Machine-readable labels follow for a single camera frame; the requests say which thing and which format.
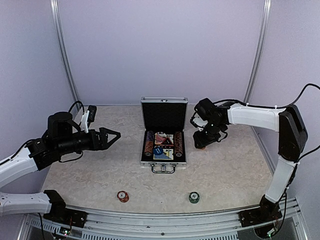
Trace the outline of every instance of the white robotic arm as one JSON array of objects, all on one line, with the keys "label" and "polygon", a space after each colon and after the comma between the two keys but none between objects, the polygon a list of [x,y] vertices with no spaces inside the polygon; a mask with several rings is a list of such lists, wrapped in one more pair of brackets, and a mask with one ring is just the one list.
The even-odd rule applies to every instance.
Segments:
[{"label": "white robotic arm", "polygon": [[[0,188],[36,171],[40,171],[70,153],[108,149],[121,134],[101,127],[99,131],[89,129],[95,120],[97,107],[89,106],[83,113],[81,124],[72,120],[69,112],[57,112],[48,118],[48,129],[41,138],[24,143],[13,155],[0,161]],[[108,142],[108,134],[115,135]],[[86,213],[66,208],[66,203],[55,190],[35,194],[8,194],[0,192],[0,217],[9,214],[42,213],[55,222],[82,227]]]},{"label": "white robotic arm", "polygon": [[[198,128],[193,135],[194,146],[198,149],[225,139],[228,136],[227,125],[230,124],[265,128],[279,133],[277,167],[260,201],[260,208],[239,213],[242,226],[247,227],[281,217],[279,201],[295,177],[308,133],[295,105],[279,109],[277,106],[256,107],[238,102],[231,100],[215,105],[205,98],[195,106],[190,122]],[[225,134],[224,138],[221,138],[220,132]]]}]

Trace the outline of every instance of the metal track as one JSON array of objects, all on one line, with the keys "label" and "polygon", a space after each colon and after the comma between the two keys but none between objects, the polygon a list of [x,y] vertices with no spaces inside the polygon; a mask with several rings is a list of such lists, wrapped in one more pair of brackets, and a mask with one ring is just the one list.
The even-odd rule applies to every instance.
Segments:
[{"label": "metal track", "polygon": [[254,85],[256,82],[256,77],[258,73],[258,68],[260,64],[260,59],[263,52],[263,46],[267,34],[267,27],[268,27],[268,21],[269,21],[269,15],[270,15],[270,9],[271,9],[271,0],[265,0],[264,1],[264,7],[263,7],[263,13],[262,13],[262,21],[260,26],[260,34],[259,34],[259,40],[258,45],[255,52],[253,67],[250,74],[249,84],[245,93],[244,102],[247,103],[250,100],[250,97],[252,95],[252,91],[254,89]]},{"label": "metal track", "polygon": [[[74,78],[71,73],[71,68],[67,56],[67,51],[66,51],[66,46],[65,46],[65,41],[64,41],[64,35],[62,31],[62,25],[61,25],[61,20],[60,20],[60,14],[59,14],[59,6],[58,6],[58,0],[50,0],[51,3],[51,11],[52,11],[52,16],[53,16],[53,21],[54,21],[54,26],[55,26],[55,31],[56,35],[58,38],[58,43],[59,43],[59,48],[60,48],[60,53],[63,61],[63,66],[64,70],[66,73],[68,85],[72,94],[73,101],[78,101],[79,100],[79,95],[77,92],[77,88],[74,82]],[[77,104],[76,105],[77,110],[79,111],[80,106]]]},{"label": "metal track", "polygon": [[[254,207],[189,214],[143,214],[68,206],[88,213],[84,228],[73,227],[70,237],[79,240],[236,240],[238,231],[253,228],[241,227],[238,212]],[[280,208],[283,212],[284,200],[280,202]],[[295,198],[287,201],[286,218],[290,217],[301,222],[297,231],[300,232],[301,240],[307,240],[304,221],[300,220],[302,216]],[[27,222],[33,227],[40,228],[40,219],[36,214],[30,214],[28,218]],[[45,219],[43,224],[44,230],[52,233],[55,230],[58,232],[60,227],[68,227]]]},{"label": "metal track", "polygon": [[256,142],[258,143],[258,146],[262,152],[262,155],[266,161],[266,164],[268,165],[269,170],[270,170],[271,174],[273,175],[276,170],[276,165],[274,164],[274,161],[273,161],[272,157],[270,156],[266,145],[264,144],[264,142],[260,138],[260,136],[257,132],[257,129],[254,126],[251,126],[251,130],[252,130],[254,138],[255,138]]}]

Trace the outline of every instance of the poker chip case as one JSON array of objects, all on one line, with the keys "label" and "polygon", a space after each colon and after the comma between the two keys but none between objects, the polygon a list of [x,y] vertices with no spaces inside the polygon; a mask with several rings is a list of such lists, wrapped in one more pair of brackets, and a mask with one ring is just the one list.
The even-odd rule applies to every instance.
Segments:
[{"label": "poker chip case", "polygon": [[185,167],[184,129],[188,99],[186,97],[142,97],[141,109],[145,127],[141,165],[151,166],[154,173],[174,173]]}]

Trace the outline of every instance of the stack of poker chips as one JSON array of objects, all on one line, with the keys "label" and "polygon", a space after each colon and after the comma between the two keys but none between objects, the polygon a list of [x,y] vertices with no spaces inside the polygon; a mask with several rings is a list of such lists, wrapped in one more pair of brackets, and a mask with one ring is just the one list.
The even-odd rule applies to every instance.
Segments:
[{"label": "stack of poker chips", "polygon": [[120,202],[122,203],[126,203],[129,201],[129,195],[127,192],[125,191],[120,191],[118,192],[118,194],[116,195],[118,197],[118,199],[120,200]]},{"label": "stack of poker chips", "polygon": [[153,131],[148,131],[146,133],[144,155],[150,157],[154,148],[155,133]]},{"label": "stack of poker chips", "polygon": [[189,201],[192,204],[196,204],[200,200],[200,195],[196,191],[193,191],[189,194]]},{"label": "stack of poker chips", "polygon": [[184,153],[182,145],[182,133],[180,131],[177,131],[174,134],[174,152],[177,157],[181,157]]}]

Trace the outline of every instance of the case handle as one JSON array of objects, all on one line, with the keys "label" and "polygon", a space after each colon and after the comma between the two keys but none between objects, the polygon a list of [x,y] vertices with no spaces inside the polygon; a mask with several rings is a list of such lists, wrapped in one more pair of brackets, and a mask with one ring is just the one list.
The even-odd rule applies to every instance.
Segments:
[{"label": "case handle", "polygon": [[155,164],[150,164],[151,165],[151,171],[154,173],[154,174],[173,174],[175,171],[176,171],[176,164],[171,164],[172,167],[173,167],[173,170],[172,171],[166,171],[166,165],[165,164],[162,164],[161,165],[161,171],[155,171]]}]

